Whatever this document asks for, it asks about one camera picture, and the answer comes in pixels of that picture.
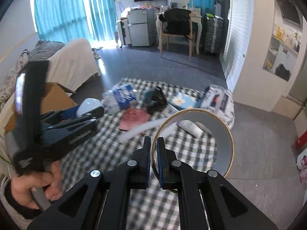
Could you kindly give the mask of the person left hand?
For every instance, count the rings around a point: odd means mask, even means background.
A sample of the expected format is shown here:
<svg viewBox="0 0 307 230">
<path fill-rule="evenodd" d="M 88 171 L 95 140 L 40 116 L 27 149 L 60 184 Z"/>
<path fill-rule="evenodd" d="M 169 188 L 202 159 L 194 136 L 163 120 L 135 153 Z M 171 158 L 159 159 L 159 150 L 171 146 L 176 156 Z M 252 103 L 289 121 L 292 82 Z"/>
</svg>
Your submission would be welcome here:
<svg viewBox="0 0 307 230">
<path fill-rule="evenodd" d="M 55 201 L 62 196 L 62 173 L 60 161 L 51 164 L 50 172 L 32 172 L 22 176 L 15 176 L 11 180 L 11 194 L 14 200 L 26 208 L 39 209 L 31 196 L 31 191 L 47 186 L 45 197 Z"/>
</svg>

